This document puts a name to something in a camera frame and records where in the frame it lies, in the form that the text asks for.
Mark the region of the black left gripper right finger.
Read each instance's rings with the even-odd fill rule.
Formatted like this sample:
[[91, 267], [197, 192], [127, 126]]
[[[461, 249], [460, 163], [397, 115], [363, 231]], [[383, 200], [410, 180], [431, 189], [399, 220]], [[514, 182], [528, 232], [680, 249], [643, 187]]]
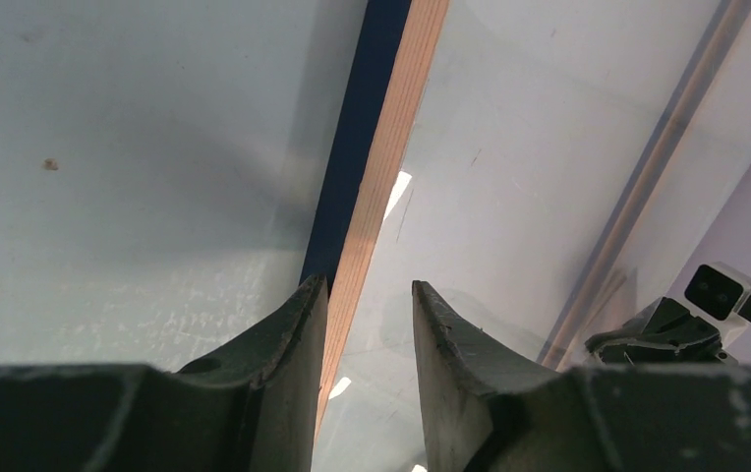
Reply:
[[751, 471], [751, 366], [525, 358], [415, 281], [431, 471]]

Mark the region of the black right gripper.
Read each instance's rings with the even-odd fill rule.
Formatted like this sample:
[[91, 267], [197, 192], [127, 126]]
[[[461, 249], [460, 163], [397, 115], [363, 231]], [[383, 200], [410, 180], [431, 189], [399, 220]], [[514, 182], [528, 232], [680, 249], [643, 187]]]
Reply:
[[601, 364], [727, 364], [737, 360], [722, 346], [720, 331], [674, 299], [663, 297], [620, 328], [585, 341]]

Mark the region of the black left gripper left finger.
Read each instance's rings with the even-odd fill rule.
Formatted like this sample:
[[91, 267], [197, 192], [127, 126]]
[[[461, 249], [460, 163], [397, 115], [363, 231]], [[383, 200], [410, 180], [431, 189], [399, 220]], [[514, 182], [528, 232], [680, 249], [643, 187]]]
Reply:
[[0, 471], [307, 471], [327, 281], [175, 373], [0, 366]]

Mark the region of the wooden picture frame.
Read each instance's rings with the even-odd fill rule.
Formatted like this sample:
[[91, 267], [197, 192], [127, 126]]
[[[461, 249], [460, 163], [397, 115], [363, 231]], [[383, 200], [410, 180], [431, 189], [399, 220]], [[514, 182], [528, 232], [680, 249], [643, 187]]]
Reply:
[[[341, 184], [353, 184], [355, 205], [332, 277], [318, 394], [318, 423], [323, 419], [329, 391], [335, 382], [382, 226], [388, 194], [397, 180], [423, 101], [449, 6], [447, 1], [411, 2], [363, 170], [345, 177], [339, 173], [341, 162], [337, 157], [332, 156], [327, 164], [313, 230], [319, 232], [327, 227], [329, 202], [339, 196]], [[621, 250], [625, 245], [626, 227], [637, 220], [635, 210], [644, 206], [660, 180], [715, 80], [716, 68], [728, 55], [750, 14], [751, 1], [721, 1], [714, 11], [616, 205], [616, 214], [599, 243], [595, 266], [584, 280], [584, 290], [593, 290], [597, 276], [613, 263], [614, 257], [605, 251]]]

